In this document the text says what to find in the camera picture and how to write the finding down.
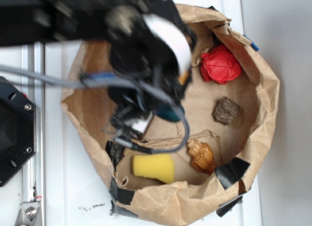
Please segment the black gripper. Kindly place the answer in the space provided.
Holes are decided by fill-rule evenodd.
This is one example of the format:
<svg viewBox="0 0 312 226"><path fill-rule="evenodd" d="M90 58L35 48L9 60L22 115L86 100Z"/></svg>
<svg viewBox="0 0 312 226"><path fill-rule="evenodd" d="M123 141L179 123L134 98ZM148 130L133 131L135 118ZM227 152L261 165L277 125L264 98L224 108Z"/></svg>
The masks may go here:
<svg viewBox="0 0 312 226"><path fill-rule="evenodd" d="M130 140L145 134L154 110L174 111L192 80L195 33L183 22L172 0L144 0L141 7L119 5L105 17L110 32L109 61L114 72L135 87L110 87L117 103L110 119L117 137Z"/></svg>

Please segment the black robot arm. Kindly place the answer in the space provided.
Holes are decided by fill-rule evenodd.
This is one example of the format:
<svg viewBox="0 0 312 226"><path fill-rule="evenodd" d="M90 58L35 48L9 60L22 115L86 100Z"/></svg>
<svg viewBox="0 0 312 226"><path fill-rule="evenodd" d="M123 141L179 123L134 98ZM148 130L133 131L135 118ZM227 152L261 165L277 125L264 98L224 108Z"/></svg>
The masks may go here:
<svg viewBox="0 0 312 226"><path fill-rule="evenodd" d="M121 107L136 109L117 119L124 133L128 122L157 110L173 112L189 133L180 104L196 36L172 0L0 0L2 47L78 39L107 41L113 71L62 80L13 67L0 70L65 88L107 87Z"/></svg>

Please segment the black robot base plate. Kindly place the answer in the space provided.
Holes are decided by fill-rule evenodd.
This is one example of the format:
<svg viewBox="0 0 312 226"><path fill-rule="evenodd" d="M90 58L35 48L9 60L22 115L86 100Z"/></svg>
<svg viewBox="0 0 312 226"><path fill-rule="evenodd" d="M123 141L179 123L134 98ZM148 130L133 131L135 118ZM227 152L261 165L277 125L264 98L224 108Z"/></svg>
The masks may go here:
<svg viewBox="0 0 312 226"><path fill-rule="evenodd" d="M4 187L36 152L35 105L0 78L0 186Z"/></svg>

